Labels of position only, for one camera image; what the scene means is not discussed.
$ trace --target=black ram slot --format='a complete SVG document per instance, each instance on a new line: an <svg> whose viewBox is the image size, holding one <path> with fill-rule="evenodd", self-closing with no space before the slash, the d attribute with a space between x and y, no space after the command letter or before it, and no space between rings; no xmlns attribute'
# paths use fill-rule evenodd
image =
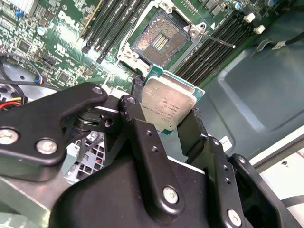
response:
<svg viewBox="0 0 304 228"><path fill-rule="evenodd" d="M219 29L217 29L212 35L214 37L219 37L219 35L226 30L227 26L229 26L231 23L234 23L237 20L236 18L236 12L233 12L230 17L221 25ZM201 54L202 51L205 51L205 49L212 43L213 40L206 40L206 42L190 57L190 59L182 66L180 70L176 73L178 76L181 76L184 72L188 71L188 68L192 64L193 61L195 61L198 56Z"/></svg>
<svg viewBox="0 0 304 228"><path fill-rule="evenodd" d="M237 33L234 35L233 40L235 42L235 45L239 45L239 40L242 39L243 34L242 33ZM215 69L216 65L218 62L221 62L222 57L227 53L227 52L233 52L233 49L229 47L222 47L220 50L216 52L213 58L209 59L204 65L202 65L195 74L192 75L192 78L190 80L191 83L196 83L198 79L200 78L201 75L205 74L207 71L210 69Z"/></svg>
<svg viewBox="0 0 304 228"><path fill-rule="evenodd" d="M223 36L220 36L221 39L229 42L229 38L235 34L238 30L238 28L240 27L240 25L234 25L233 28L234 30L231 30L230 33L226 32ZM197 69L200 67L200 65L204 64L210 57L212 57L213 54L216 53L216 51L218 51L218 49L220 49L221 47L223 47L222 44L216 42L216 41L212 41L212 43L210 44L209 47L206 48L206 50L200 55L200 57L197 59L197 61L193 64L193 66L191 68L188 69L188 72L191 72L190 75L187 75L187 77L183 77L185 80L189 80L191 75L194 74L195 71L197 71Z"/></svg>
<svg viewBox="0 0 304 228"><path fill-rule="evenodd" d="M249 36L244 36L242 37L241 40L239 40L239 43L242 44L243 42L246 41L246 39L248 39ZM217 70L218 67L220 67L220 65L222 64L223 61L225 61L226 58L228 58L231 54L232 54L233 50L229 50L225 55L223 55L221 57L221 59L219 59L218 63L215 65L214 68L209 69L209 71L205 72L204 74L200 75L196 82L195 85L199 85L202 81L204 81L210 74L212 74L214 72L214 70Z"/></svg>
<svg viewBox="0 0 304 228"><path fill-rule="evenodd" d="M104 25L107 22L110 22L113 19L113 14L118 10L119 6L120 6L120 0L116 0L114 2L114 4L106 11L104 12L104 14L101 15L102 20L96 20L96 29L92 32L92 36L89 38L88 42L86 43L86 47L88 49L91 48L91 46L97 41L97 39L100 36L100 33L103 31L104 29Z"/></svg>
<svg viewBox="0 0 304 228"><path fill-rule="evenodd" d="M95 51L100 51L100 48L102 48L105 45L105 41L107 40L107 38L109 37L109 35L111 34L111 32L113 31L114 27L116 25L119 25L120 23L122 23L122 21L120 21L122 19L123 16L125 16L125 14L127 13L129 7L130 7L130 1L126 2L123 6L123 8L120 10L119 14L116 16L114 22L113 22L113 26L110 26L107 31L102 34L102 37L100 37L100 39L98 40L97 44L95 45L94 50Z"/></svg>
<svg viewBox="0 0 304 228"><path fill-rule="evenodd" d="M232 14L213 37L232 43L238 48L251 35L252 27L243 21L243 15L238 12L237 15ZM176 74L197 86L219 68L233 51L233 48L208 40Z"/></svg>
<svg viewBox="0 0 304 228"><path fill-rule="evenodd" d="M92 17L92 19L89 22L89 25L86 28L86 30L84 31L84 33L81 35L81 38L83 40L86 40L89 37L89 35L94 31L94 28L97 26L97 23L95 23L95 22L99 21L100 19L104 19L103 14L105 13L105 11L107 9L106 6L107 6L109 0L101 0L101 1L102 1L101 5L99 6L95 15Z"/></svg>
<svg viewBox="0 0 304 228"><path fill-rule="evenodd" d="M238 37L240 37L243 33L243 30L240 29L241 27L242 25L239 25L238 27L233 27L234 30L230 34L227 33L225 40L237 46L235 42L238 39ZM214 58L219 57L225 49L233 50L233 48L231 47L216 42L216 46L212 49L212 52L208 52L208 54L205 57L202 57L200 59L200 62L199 64L196 65L196 68L189 71L190 74L187 77L187 81L189 82L192 81L193 76L195 76L196 78L196 75L198 75L197 72L200 71L202 68L211 67L212 65L210 65L210 62L212 62Z"/></svg>
<svg viewBox="0 0 304 228"><path fill-rule="evenodd" d="M101 63L103 61L103 59L106 57L106 55L108 54L108 52L110 51L110 49L112 48L113 44L115 44L120 35L119 33L121 31L125 31L127 26L129 25L129 23L131 23L132 18L135 16L135 14L138 12L138 10L143 7L147 2L150 2L150 0L146 0L146 1L142 1L140 0L136 6L133 8L131 14L128 15L127 19L124 20L124 23L121 24L121 27L119 27L117 29L117 33L114 36L114 39L111 39L111 41L106 45L106 47L103 49L102 55L98 58L98 63Z"/></svg>

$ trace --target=black cable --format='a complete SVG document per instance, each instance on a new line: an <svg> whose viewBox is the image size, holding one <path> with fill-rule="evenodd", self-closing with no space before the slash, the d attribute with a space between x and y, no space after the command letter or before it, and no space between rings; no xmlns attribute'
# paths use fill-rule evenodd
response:
<svg viewBox="0 0 304 228"><path fill-rule="evenodd" d="M295 38L292 38L288 41L285 42L286 45L290 45L293 44L295 42L298 42L299 40L304 38L304 32L300 33L299 35L297 35Z"/></svg>
<svg viewBox="0 0 304 228"><path fill-rule="evenodd" d="M17 54L13 54L13 53L0 53L0 57L18 57L18 58L21 58L23 61L25 61L27 64L29 64L33 68L33 70L36 72L36 74L38 75L38 77L42 78L42 75L37 70L37 68L34 66L34 64L32 64L26 58L24 58L24 57L22 57L20 55L17 55Z"/></svg>
<svg viewBox="0 0 304 228"><path fill-rule="evenodd" d="M2 62L0 62L0 74L3 76L3 78L5 80L11 81L10 77L4 71L4 66L3 66ZM16 93L18 94L18 96L24 97L24 93L23 93L22 89L20 89L20 87L18 85L11 85L11 87L13 87L13 89L16 91Z"/></svg>
<svg viewBox="0 0 304 228"><path fill-rule="evenodd" d="M47 89L52 89L55 90L57 92L61 91L61 89L58 89L56 87L53 87L51 85L40 85L37 84L35 82L22 82L22 81L9 81L9 80L0 80L0 84L5 84L5 85L19 85L19 86L38 86L38 87L42 87L42 88L47 88Z"/></svg>

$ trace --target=silver screw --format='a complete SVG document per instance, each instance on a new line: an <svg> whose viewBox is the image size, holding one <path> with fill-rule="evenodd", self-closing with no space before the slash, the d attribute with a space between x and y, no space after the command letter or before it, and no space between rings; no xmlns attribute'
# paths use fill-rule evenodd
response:
<svg viewBox="0 0 304 228"><path fill-rule="evenodd" d="M246 162L245 162L245 160L244 160L244 158L242 158L242 157L238 157L238 159L241 161L241 163L243 163L243 164L245 164Z"/></svg>
<svg viewBox="0 0 304 228"><path fill-rule="evenodd" d="M239 217L239 215L232 209L229 209L227 211L227 215L230 219L230 221L233 223L233 225L240 227L242 225L242 220Z"/></svg>
<svg viewBox="0 0 304 228"><path fill-rule="evenodd" d="M218 146L219 145L219 142L218 142L218 140L216 140L216 139L213 139L213 142Z"/></svg>
<svg viewBox="0 0 304 228"><path fill-rule="evenodd" d="M1 129L0 130L0 144L9 145L17 141L19 135L17 132L11 129Z"/></svg>
<svg viewBox="0 0 304 228"><path fill-rule="evenodd" d="M36 144L36 149L42 154L52 154L57 151L57 144L50 139L43 139Z"/></svg>
<svg viewBox="0 0 304 228"><path fill-rule="evenodd" d="M170 204L175 204L179 200L176 191L171 187L165 187L162 192L163 196Z"/></svg>
<svg viewBox="0 0 304 228"><path fill-rule="evenodd" d="M92 90L94 93L103 94L103 91L99 87L94 87Z"/></svg>
<svg viewBox="0 0 304 228"><path fill-rule="evenodd" d="M133 97L128 97L127 99L129 102L131 102L132 104L136 104L136 101L134 100Z"/></svg>

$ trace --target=ram slot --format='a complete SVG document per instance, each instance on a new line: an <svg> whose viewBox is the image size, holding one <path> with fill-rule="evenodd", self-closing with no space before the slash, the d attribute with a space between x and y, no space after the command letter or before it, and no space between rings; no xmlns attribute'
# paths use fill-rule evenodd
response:
<svg viewBox="0 0 304 228"><path fill-rule="evenodd" d="M91 49L92 45L99 39L99 36L103 32L105 25L107 24L109 26L109 24L115 18L116 12L121 6L122 3L120 0L110 1L107 9L102 14L98 15L100 19L97 19L95 21L94 28L92 29L92 33L90 34L88 41L83 48L83 52L88 52Z"/></svg>
<svg viewBox="0 0 304 228"><path fill-rule="evenodd" d="M248 39L248 37L249 36L247 36L247 35L242 35L241 39L237 43L242 44L243 42L245 42ZM223 56L218 60L218 63L214 64L213 68L210 68L208 71L206 71L205 73L203 73L199 77L197 77L197 79L195 80L195 85L199 85L210 74L212 74L215 70L217 70L220 67L220 65L225 61L225 59L227 59L232 54L232 52L233 52L233 50L228 49L225 52L225 54L223 54Z"/></svg>
<svg viewBox="0 0 304 228"><path fill-rule="evenodd" d="M109 37L109 35L111 35L113 33L115 26L116 25L119 26L120 23L123 23L124 20L122 20L122 18L126 15L130 6L131 6L131 1L129 0L124 4L122 9L119 11L115 20L112 22L112 25L109 26L103 34L101 34L98 41L96 42L96 45L94 48L95 51L100 51L100 49L105 45L105 41L107 41L107 38Z"/></svg>
<svg viewBox="0 0 304 228"><path fill-rule="evenodd" d="M101 63L103 61L103 59L106 57L108 52L111 50L113 44L115 44L118 41L120 37L119 35L120 32L125 31L127 29L128 25L131 23L132 18L142 7L145 6L147 2L150 2L150 0L145 0L145 1L139 0L139 2L133 7L132 12L127 16L126 19L123 20L123 23L120 23L119 27L116 29L116 34L114 35L115 38L111 39L111 41L107 43L104 48L102 48L103 45L100 45L101 49L99 50L102 51L102 54L97 60L98 63Z"/></svg>
<svg viewBox="0 0 304 228"><path fill-rule="evenodd" d="M239 25L236 25L235 23L231 23L231 25L233 25L233 29L238 29ZM227 42L229 37L233 35L233 33L229 33L227 32L227 29L218 36L218 38L223 39ZM204 64L210 57L212 57L213 54L216 53L216 51L218 51L221 47L223 47L222 44L212 41L211 44L203 51L202 54L200 54L200 56L196 59L195 62L193 62L192 66L188 69L188 72L190 72L190 74L186 74L184 76L185 80L189 80L191 78L191 76L193 75L194 72L196 72L198 70L198 68Z"/></svg>
<svg viewBox="0 0 304 228"><path fill-rule="evenodd" d="M95 12L93 13L92 17L90 18L89 22L83 29L82 33L80 34L79 38L86 40L94 31L97 26L96 21L100 19L104 19L103 15L107 10L107 4L110 0L100 0L98 6L96 7Z"/></svg>
<svg viewBox="0 0 304 228"><path fill-rule="evenodd" d="M230 17L220 26L219 29L217 29L212 36L214 37L221 37L221 34L224 33L226 28L229 27L231 24L233 24L235 21L237 21L236 12L233 12ZM186 61L186 63L176 72L176 74L179 77L182 77L188 69L195 64L197 59L200 57L201 53L204 52L212 43L214 43L213 40L207 39L202 46Z"/></svg>
<svg viewBox="0 0 304 228"><path fill-rule="evenodd" d="M230 33L225 33L225 35L223 36L223 38L227 41L227 42L232 42L235 41L236 38L238 36L241 35L242 31L239 30L241 28L242 25L236 25L233 27L233 30ZM218 42L213 42L212 44L212 48L210 48L203 56L200 57L200 61L193 66L193 69L190 69L189 72L190 74L187 75L186 80L191 80L191 78L193 77L193 75L197 75L197 71L199 71L199 69L201 69L202 67L204 67L204 65L206 65L206 63L208 62L208 60L210 60L214 55L221 53L222 50L224 50L225 48L227 48L227 46L224 46Z"/></svg>
<svg viewBox="0 0 304 228"><path fill-rule="evenodd" d="M234 42L236 45L239 45L239 40L243 37L244 32L243 31L238 31L237 33L235 33L233 36L231 36L231 38L228 39L229 42ZM207 71L209 71L210 69L212 69L212 71L215 69L216 65L218 62L221 61L222 57L230 51L232 52L233 49L229 48L227 46L221 46L220 48L218 48L217 50L215 50L214 53L212 53L212 57L207 59L201 66L198 67L197 71L192 74L192 77L189 81L191 81L192 83L195 83L199 80L199 78L201 77L202 74L206 73Z"/></svg>

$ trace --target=hole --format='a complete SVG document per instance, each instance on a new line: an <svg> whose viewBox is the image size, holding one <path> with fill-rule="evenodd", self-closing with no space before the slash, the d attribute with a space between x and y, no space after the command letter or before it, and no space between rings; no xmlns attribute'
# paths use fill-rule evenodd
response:
<svg viewBox="0 0 304 228"><path fill-rule="evenodd" d="M108 118L104 121L104 124L105 124L105 127L110 127L113 124L113 120Z"/></svg>
<svg viewBox="0 0 304 228"><path fill-rule="evenodd" d="M95 165L94 165L94 169L100 170L100 168L101 168L101 166L100 166L99 164L95 164Z"/></svg>
<svg viewBox="0 0 304 228"><path fill-rule="evenodd" d="M228 178L225 178L227 184L231 184L231 181Z"/></svg>
<svg viewBox="0 0 304 228"><path fill-rule="evenodd" d="M152 151L153 151L154 153L157 153L157 152L158 152L157 147L156 147L156 146L152 147Z"/></svg>
<svg viewBox="0 0 304 228"><path fill-rule="evenodd" d="M127 99L129 102L131 102L132 104L136 104L136 101L134 100L133 97L128 97Z"/></svg>

